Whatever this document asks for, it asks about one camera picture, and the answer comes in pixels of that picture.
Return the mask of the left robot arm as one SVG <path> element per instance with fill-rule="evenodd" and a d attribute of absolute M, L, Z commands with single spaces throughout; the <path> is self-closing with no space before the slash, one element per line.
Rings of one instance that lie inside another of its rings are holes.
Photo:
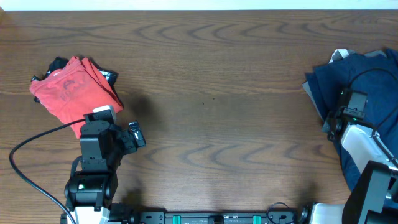
<path fill-rule="evenodd" d="M 145 145 L 137 121 L 125 130 L 109 121 L 86 122 L 81 127 L 81 157 L 73 162 L 65 186 L 70 215 L 64 215 L 61 223 L 137 223 L 134 210 L 114 203 L 113 197 L 121 159 Z"/>

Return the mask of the navy blue shorts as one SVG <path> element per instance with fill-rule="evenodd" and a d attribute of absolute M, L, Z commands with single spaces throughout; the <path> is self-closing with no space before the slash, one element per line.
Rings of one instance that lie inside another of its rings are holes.
<path fill-rule="evenodd" d="M 345 88 L 365 92 L 368 102 L 364 121 L 372 124 L 388 150 L 397 156 L 397 51 L 386 49 L 387 57 L 367 58 L 354 54 L 343 60 L 315 67 L 306 73 L 315 102 L 323 116 L 338 109 L 338 100 Z M 332 142 L 340 157 L 345 181 L 353 190 L 360 177 L 351 156 L 339 141 Z"/>

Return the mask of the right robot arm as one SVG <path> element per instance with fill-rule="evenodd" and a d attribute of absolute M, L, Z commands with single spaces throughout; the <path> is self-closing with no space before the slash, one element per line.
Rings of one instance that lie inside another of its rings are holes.
<path fill-rule="evenodd" d="M 364 113 L 340 106 L 326 117 L 323 131 L 351 156 L 360 178 L 344 205 L 315 203 L 309 223 L 397 223 L 397 158 L 381 141 Z"/>

